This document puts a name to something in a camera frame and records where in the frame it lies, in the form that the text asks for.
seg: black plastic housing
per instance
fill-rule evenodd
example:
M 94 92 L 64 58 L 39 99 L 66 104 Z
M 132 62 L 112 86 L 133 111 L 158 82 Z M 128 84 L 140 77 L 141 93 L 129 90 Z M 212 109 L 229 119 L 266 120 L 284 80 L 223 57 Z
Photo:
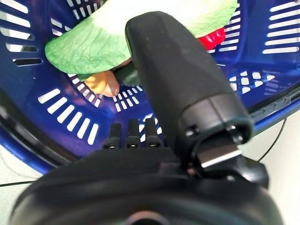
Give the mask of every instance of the black plastic housing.
M 246 143 L 247 111 L 213 58 L 177 20 L 163 12 L 131 19 L 131 56 L 168 143 L 185 157 L 197 140 L 235 126 Z

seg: basket slot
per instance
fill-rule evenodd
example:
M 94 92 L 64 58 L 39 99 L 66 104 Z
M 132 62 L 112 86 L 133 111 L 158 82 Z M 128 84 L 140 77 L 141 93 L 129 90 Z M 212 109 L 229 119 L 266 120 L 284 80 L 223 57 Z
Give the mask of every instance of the basket slot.
M 263 50 L 263 54 L 275 54 L 275 53 L 295 53 L 299 51 L 299 47 L 285 47 L 285 48 L 272 48 Z
M 293 29 L 287 29 L 287 30 L 279 30 L 279 31 L 273 31 L 267 34 L 267 37 L 278 37 L 278 36 L 286 36 L 286 35 L 294 35 L 300 33 L 300 28 L 293 28 Z
M 300 14 L 300 10 L 296 9 L 296 10 L 293 10 L 293 11 L 289 11 L 289 12 L 285 12 L 285 13 L 280 13 L 280 14 L 277 14 L 277 15 L 272 15 L 270 17 L 270 20 L 273 21 L 273 20 L 279 20 L 279 19 L 282 19 L 282 18 L 287 18 L 287 17 L 290 17 L 290 16 L 295 16 L 295 15 L 299 15 Z
M 32 40 L 18 39 L 14 37 L 5 38 L 7 44 L 11 45 L 25 45 L 25 46 L 35 46 L 36 42 Z
M 13 62 L 15 63 L 16 66 L 19 67 L 24 67 L 24 66 L 33 66 L 37 64 L 41 64 L 42 60 L 41 59 L 13 59 Z
M 89 102 L 92 103 L 94 101 L 94 99 L 95 99 L 95 95 L 91 94 L 88 100 L 89 100 Z
M 96 123 L 93 124 L 93 127 L 92 127 L 92 129 L 90 131 L 90 135 L 89 135 L 89 138 L 88 138 L 88 144 L 89 145 L 93 145 L 94 144 L 96 136 L 97 136 L 98 129 L 99 129 L 99 125 L 96 124 Z
M 89 16 L 89 12 L 87 11 L 87 9 L 85 7 L 80 7 L 79 11 L 83 18 L 86 18 L 87 16 Z
M 75 109 L 75 107 L 73 105 L 69 105 L 58 117 L 57 117 L 57 121 L 59 123 L 63 123 L 67 117 L 73 112 L 73 110 Z
M 3 27 L 0 27 L 0 33 L 2 33 L 4 36 L 7 37 L 7 40 L 10 40 L 12 44 L 15 44 L 16 41 L 22 41 L 22 40 L 29 40 L 31 41 L 32 35 L 24 32 L 19 32 L 16 30 L 6 29 Z
M 56 89 L 53 89 L 52 91 L 38 97 L 37 99 L 41 104 L 44 104 L 44 103 L 48 102 L 50 99 L 57 96 L 58 94 L 60 94 L 60 90 L 56 88 Z
M 59 28 L 59 27 L 56 27 L 56 26 L 52 26 L 52 33 L 56 36 L 61 36 L 63 33 L 65 33 L 66 31 Z
M 24 1 L 24 0 L 18 0 L 18 1 L 15 1 L 15 0 L 1 0 L 1 3 L 5 4 L 5 5 L 8 5 L 12 8 L 15 8 L 23 13 L 28 13 L 28 8 L 20 3 L 20 1 Z
M 88 10 L 88 15 L 92 15 L 92 8 L 90 7 L 90 5 L 86 6 L 86 9 Z
M 284 39 L 276 39 L 272 41 L 267 41 L 265 43 L 266 46 L 269 45 L 284 45 L 284 44 L 291 44 L 291 43 L 298 43 L 300 42 L 300 37 L 291 37 L 291 38 L 284 38 Z
M 20 17 L 20 18 L 25 19 L 25 20 L 29 19 L 27 13 L 21 12 L 21 11 L 15 9 L 15 8 L 7 6 L 7 5 L 5 5 L 1 2 L 0 2 L 0 11 L 2 11 L 3 13 L 7 13 L 7 14 L 10 14 L 10 15 Z
M 37 52 L 37 48 L 34 46 L 29 46 L 29 45 L 11 45 L 6 43 L 6 48 L 12 52 L 12 53 L 17 53 L 17 52 L 24 52 L 24 53 L 30 53 L 30 52 Z
M 76 18 L 77 20 L 80 20 L 79 13 L 78 13 L 78 11 L 77 11 L 76 9 L 73 10 L 73 13 L 74 13 L 74 15 L 75 15 L 75 18 Z
M 288 3 L 282 4 L 282 5 L 272 7 L 270 9 L 270 12 L 276 12 L 276 11 L 279 11 L 279 10 L 282 10 L 282 9 L 291 8 L 291 7 L 299 6 L 299 5 L 300 5 L 300 1 L 298 1 L 298 2 L 291 1 L 291 2 L 288 2 Z
M 240 15 L 240 11 L 239 11 L 239 10 L 237 10 L 237 11 L 235 11 L 235 12 L 233 13 L 232 18 L 235 17 L 235 16 L 237 16 L 237 15 Z
M 75 114 L 75 116 L 72 118 L 72 120 L 67 125 L 68 131 L 72 132 L 75 129 L 75 127 L 78 124 L 78 122 L 79 122 L 80 118 L 82 117 L 82 115 L 83 114 L 81 112 L 77 112 Z
M 15 24 L 13 22 L 2 20 L 1 16 L 0 16 L 0 27 L 10 29 L 10 30 L 16 30 L 16 31 L 23 32 L 23 33 L 28 33 L 28 34 L 31 33 L 31 30 L 30 30 L 29 27 L 24 27 L 24 26 L 21 26 L 19 24 Z
M 285 27 L 285 26 L 292 26 L 292 25 L 296 25 L 296 24 L 300 24 L 300 19 L 294 19 L 294 20 L 288 20 L 288 21 L 284 21 L 284 22 L 272 23 L 272 24 L 269 25 L 269 29 L 281 28 L 281 27 Z
M 69 28 L 68 26 L 65 26 L 65 31 L 69 31 L 71 30 L 71 28 Z
M 70 7 L 73 7 L 73 6 L 74 6 L 74 3 L 73 3 L 72 0 L 66 0 L 66 1 L 67 1 L 67 3 L 69 4 Z
M 50 114 L 54 114 L 59 108 L 61 108 L 68 100 L 65 97 L 62 97 L 57 102 L 55 102 L 52 106 L 50 106 L 47 111 Z
M 84 134 L 86 133 L 89 124 L 90 124 L 90 119 L 85 118 L 82 125 L 81 125 L 81 127 L 79 128 L 78 133 L 77 133 L 78 138 L 83 139 Z
M 62 28 L 62 23 L 58 22 L 57 20 L 55 20 L 53 18 L 51 18 L 51 23 L 56 27 Z

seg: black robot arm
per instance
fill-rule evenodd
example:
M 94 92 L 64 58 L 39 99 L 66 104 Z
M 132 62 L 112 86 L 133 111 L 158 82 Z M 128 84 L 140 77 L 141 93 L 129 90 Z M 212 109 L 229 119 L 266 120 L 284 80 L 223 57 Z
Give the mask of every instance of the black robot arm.
M 211 56 L 162 12 L 133 18 L 126 36 L 169 147 L 153 119 L 145 147 L 137 120 L 125 143 L 113 124 L 99 151 L 28 187 L 10 224 L 282 225 L 264 165 L 237 148 L 251 121 Z

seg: plastic lettuce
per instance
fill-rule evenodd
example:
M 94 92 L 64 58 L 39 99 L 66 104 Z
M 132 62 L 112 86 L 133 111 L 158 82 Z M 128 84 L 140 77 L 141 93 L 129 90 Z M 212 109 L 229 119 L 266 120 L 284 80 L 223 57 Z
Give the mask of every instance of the plastic lettuce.
M 198 38 L 225 26 L 237 0 L 108 0 L 99 10 L 45 47 L 47 59 L 69 74 L 107 71 L 130 58 L 125 26 L 131 18 L 162 11 Z

